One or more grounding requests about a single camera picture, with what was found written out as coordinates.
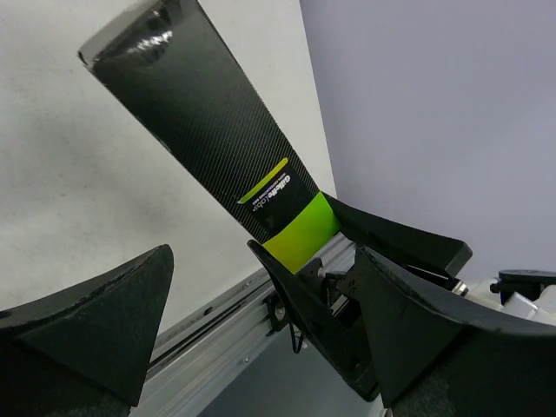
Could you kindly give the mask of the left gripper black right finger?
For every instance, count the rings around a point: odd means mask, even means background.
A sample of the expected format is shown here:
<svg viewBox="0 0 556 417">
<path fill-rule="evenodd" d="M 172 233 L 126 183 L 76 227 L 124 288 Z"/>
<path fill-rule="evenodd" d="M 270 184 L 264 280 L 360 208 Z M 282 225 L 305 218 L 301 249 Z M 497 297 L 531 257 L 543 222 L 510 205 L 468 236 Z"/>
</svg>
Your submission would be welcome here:
<svg viewBox="0 0 556 417">
<path fill-rule="evenodd" d="M 456 295 L 369 248 L 354 274 L 383 405 L 396 416 L 553 416 L 555 328 Z"/>
</svg>

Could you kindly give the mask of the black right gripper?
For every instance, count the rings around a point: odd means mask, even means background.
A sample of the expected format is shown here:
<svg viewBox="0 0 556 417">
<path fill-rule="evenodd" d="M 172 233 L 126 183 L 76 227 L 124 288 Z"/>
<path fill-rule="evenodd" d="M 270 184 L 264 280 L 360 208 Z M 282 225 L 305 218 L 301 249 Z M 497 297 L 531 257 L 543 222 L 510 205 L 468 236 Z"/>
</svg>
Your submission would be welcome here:
<svg viewBox="0 0 556 417">
<path fill-rule="evenodd" d="M 462 240 L 437 235 L 353 208 L 325 195 L 352 242 L 371 248 L 425 281 L 465 297 L 469 287 L 456 276 L 472 258 Z M 267 270 L 292 327 L 297 327 L 339 376 L 363 400 L 379 394 L 373 358 L 352 270 L 354 256 L 326 270 L 320 257 L 292 273 L 260 243 L 249 249 Z"/>
</svg>

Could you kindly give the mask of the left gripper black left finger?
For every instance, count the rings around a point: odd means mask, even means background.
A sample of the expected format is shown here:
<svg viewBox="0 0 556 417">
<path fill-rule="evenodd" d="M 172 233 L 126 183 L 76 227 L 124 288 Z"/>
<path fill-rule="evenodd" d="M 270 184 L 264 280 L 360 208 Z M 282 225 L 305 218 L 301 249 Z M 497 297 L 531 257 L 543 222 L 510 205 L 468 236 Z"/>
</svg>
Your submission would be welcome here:
<svg viewBox="0 0 556 417">
<path fill-rule="evenodd" d="M 3 416 L 127 416 L 139 403 L 169 296 L 163 244 L 1 313 Z"/>
</svg>

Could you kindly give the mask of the black green Gillette Labs carton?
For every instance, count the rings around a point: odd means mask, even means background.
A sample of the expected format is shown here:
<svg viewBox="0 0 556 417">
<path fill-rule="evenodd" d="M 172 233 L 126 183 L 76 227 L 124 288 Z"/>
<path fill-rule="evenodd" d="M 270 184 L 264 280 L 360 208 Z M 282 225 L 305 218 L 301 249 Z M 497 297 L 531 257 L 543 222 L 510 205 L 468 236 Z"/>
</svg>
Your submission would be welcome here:
<svg viewBox="0 0 556 417">
<path fill-rule="evenodd" d="M 328 199 L 197 1 L 136 1 L 78 57 L 286 270 L 338 233 Z"/>
</svg>

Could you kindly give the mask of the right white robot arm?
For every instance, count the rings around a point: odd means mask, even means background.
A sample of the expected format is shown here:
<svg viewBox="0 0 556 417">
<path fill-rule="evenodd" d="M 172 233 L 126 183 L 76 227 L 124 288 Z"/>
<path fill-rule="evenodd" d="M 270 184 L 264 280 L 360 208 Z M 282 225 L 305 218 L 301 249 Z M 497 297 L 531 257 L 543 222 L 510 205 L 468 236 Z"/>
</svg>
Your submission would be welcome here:
<svg viewBox="0 0 556 417">
<path fill-rule="evenodd" d="M 354 264 L 289 271 L 250 242 L 299 330 L 364 400 L 396 416 L 555 412 L 555 275 L 502 270 L 467 288 L 471 249 L 327 198 Z"/>
</svg>

